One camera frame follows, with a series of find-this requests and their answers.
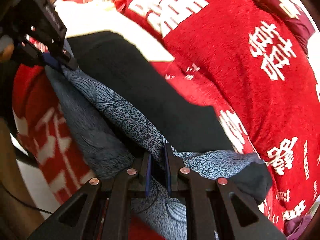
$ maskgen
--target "black metal bracket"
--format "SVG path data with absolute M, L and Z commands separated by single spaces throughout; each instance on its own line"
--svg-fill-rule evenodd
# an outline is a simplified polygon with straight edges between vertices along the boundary
M 31 67 L 46 65 L 41 51 L 26 39 L 29 35 L 46 45 L 59 63 L 73 70 L 78 68 L 76 59 L 63 47 L 67 28 L 54 10 L 55 1 L 15 0 L 1 22 L 3 34 L 14 39 L 12 60 Z
M 286 239 L 253 198 L 230 180 L 201 177 L 173 155 L 169 144 L 164 160 L 169 195 L 186 201 L 189 240 L 217 240 L 217 236 L 222 240 Z M 127 240 L 131 199 L 148 195 L 152 167 L 152 157 L 145 153 L 114 179 L 92 178 L 28 240 L 96 240 L 101 231 L 101 240 Z

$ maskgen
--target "blue fabric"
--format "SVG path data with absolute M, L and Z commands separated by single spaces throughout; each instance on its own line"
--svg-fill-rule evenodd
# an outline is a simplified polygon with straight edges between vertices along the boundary
M 44 59 L 44 62 L 48 64 L 50 67 L 52 67 L 53 69 L 55 70 L 61 69 L 60 63 L 58 62 L 58 60 L 56 60 L 50 55 L 50 52 L 42 53 L 42 58 Z
M 95 109 L 68 80 L 49 66 L 45 72 L 60 101 L 71 135 L 97 176 L 113 178 L 130 166 L 133 156 Z
M 160 151 L 166 139 L 141 112 L 80 69 L 71 71 L 62 66 L 62 71 L 70 83 L 95 108 L 124 131 L 128 137 L 148 150 L 163 167 Z M 252 162 L 263 163 L 257 154 L 241 155 L 225 150 L 207 153 L 176 152 L 174 150 L 174 155 L 183 158 L 186 167 L 209 179 L 229 178 Z M 148 198 L 132 200 L 132 209 L 164 238 L 187 239 L 185 206 L 177 199 L 169 198 L 166 189 L 156 180 L 152 179 Z

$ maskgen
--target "red fabric with white characters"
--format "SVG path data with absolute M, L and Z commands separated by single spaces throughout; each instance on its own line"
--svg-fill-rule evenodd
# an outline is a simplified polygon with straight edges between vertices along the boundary
M 63 204 L 95 174 L 71 137 L 43 67 L 20 65 L 13 83 L 12 109 L 19 142 L 35 156 L 55 198 Z M 136 239 L 164 240 L 132 217 L 129 240 Z
M 307 44 L 315 33 L 312 23 L 299 6 L 298 0 L 255 0 L 264 10 L 275 12 L 287 25 L 299 42 L 305 54 L 308 54 Z
M 320 103 L 282 20 L 252 0 L 127 0 L 124 14 L 175 57 L 155 68 L 188 101 L 212 105 L 243 153 L 247 132 L 274 178 L 265 215 L 282 229 L 305 214 L 318 196 Z

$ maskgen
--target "metal screw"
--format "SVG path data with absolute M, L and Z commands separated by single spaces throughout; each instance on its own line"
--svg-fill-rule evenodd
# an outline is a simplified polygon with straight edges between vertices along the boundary
M 186 168 L 186 167 L 183 167 L 183 168 L 180 169 L 180 172 L 183 173 L 183 174 L 189 174 L 190 173 L 190 169 Z
M 134 168 L 130 168 L 130 169 L 127 170 L 127 173 L 128 173 L 129 175 L 134 175 L 134 174 L 137 173 L 137 170 L 134 169 Z
M 218 178 L 218 183 L 220 185 L 226 185 L 228 183 L 228 180 L 226 178 Z
M 99 180 L 97 178 L 92 178 L 89 181 L 90 185 L 95 186 L 99 183 Z

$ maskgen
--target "black cable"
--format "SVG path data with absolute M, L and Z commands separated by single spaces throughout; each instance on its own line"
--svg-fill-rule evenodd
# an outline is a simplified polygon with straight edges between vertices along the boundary
M 37 207 L 31 206 L 31 205 L 29 205 L 29 204 L 27 204 L 27 203 L 24 203 L 23 201 L 21 201 L 20 199 L 16 198 L 14 195 L 12 195 L 12 194 L 9 192 L 9 190 L 7 190 L 6 187 L 2 184 L 2 182 L 0 182 L 0 184 L 1 184 L 1 187 L 3 187 L 4 191 L 5 191 L 6 193 L 8 193 L 10 197 L 14 198 L 16 201 L 20 202 L 22 205 L 24 205 L 24 206 L 26 206 L 26 207 L 28 207 L 28 208 L 31 208 L 31 209 L 34 209 L 34 210 L 37 210 L 37 211 L 46 213 L 46 214 L 50 214 L 50 215 L 53 214 L 53 213 L 50 212 L 50 211 L 43 210 L 43 209 L 41 209 L 41 208 L 37 208 Z

